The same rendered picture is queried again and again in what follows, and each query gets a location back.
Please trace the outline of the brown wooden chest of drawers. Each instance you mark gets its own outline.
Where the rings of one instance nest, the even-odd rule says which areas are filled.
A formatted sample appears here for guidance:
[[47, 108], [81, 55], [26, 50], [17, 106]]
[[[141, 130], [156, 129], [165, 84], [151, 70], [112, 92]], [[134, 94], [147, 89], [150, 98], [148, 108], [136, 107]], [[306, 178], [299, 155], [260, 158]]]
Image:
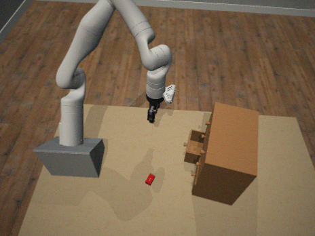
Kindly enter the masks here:
[[257, 177], [259, 111], [216, 102], [206, 159], [192, 195], [227, 205]]

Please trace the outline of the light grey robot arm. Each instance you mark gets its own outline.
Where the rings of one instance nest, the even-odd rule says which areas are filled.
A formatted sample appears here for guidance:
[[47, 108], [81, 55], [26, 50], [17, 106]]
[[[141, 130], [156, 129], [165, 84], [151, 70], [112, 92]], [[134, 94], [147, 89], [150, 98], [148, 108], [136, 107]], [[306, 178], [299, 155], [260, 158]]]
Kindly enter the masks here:
[[98, 46], [115, 8], [132, 33], [143, 66], [148, 70], [146, 94], [152, 99], [163, 97], [167, 104], [173, 101], [176, 85], [165, 86], [166, 74], [172, 62], [170, 48], [159, 45], [149, 49], [148, 44], [155, 39], [155, 33], [133, 0], [99, 0], [82, 18], [56, 74], [58, 87], [70, 89], [69, 94], [61, 99], [59, 142], [64, 146], [79, 146], [84, 143], [86, 74], [78, 65]]

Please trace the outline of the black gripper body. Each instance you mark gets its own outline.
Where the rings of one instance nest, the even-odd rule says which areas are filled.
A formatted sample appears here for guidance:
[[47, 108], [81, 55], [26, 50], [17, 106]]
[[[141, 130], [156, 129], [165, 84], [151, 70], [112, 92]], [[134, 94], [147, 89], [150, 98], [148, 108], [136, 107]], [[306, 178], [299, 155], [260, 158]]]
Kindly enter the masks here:
[[162, 97], [162, 98], [159, 98], [159, 99], [152, 99], [152, 98], [148, 97], [147, 94], [146, 94], [146, 98], [147, 98], [147, 100], [151, 103], [150, 108], [151, 108], [151, 106], [153, 106], [153, 109], [154, 109], [154, 110], [156, 109], [157, 104], [163, 102], [163, 100], [164, 100], [163, 97]]

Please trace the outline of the red nine-volt battery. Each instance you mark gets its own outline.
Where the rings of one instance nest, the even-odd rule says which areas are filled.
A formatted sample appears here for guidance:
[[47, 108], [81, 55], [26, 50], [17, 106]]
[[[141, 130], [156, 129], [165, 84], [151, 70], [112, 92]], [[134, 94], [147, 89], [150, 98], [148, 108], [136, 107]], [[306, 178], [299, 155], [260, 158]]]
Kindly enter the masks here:
[[145, 183], [151, 186], [151, 183], [153, 182], [154, 178], [155, 176], [150, 174], [148, 178], [146, 179]]

